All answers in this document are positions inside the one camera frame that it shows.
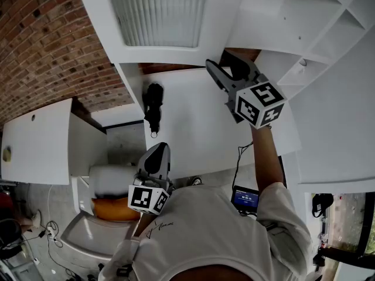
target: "sneaker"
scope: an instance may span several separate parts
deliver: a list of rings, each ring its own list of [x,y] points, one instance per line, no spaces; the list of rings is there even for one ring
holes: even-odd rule
[[[42,222],[42,214],[40,213],[40,210],[38,210],[33,216],[32,221],[35,228],[40,228],[40,223]]]
[[[202,179],[200,177],[194,177],[192,180],[192,186],[202,184]]]

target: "ribbed glass panel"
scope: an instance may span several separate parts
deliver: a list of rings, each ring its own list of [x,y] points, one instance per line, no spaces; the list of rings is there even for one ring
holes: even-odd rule
[[[197,47],[206,0],[112,0],[127,46]]]

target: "orange cushion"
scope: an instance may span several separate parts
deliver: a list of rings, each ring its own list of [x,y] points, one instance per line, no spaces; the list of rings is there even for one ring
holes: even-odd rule
[[[92,199],[96,216],[106,221],[137,221],[141,213],[128,207],[128,198]]]

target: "small screen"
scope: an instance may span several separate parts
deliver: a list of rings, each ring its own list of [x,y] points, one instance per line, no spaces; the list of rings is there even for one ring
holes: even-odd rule
[[[234,203],[249,207],[258,207],[258,195],[247,193],[246,191],[236,190]]]

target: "cabinet door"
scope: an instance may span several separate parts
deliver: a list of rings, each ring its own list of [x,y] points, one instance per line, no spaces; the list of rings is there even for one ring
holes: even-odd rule
[[[83,0],[113,63],[219,61],[241,0]]]

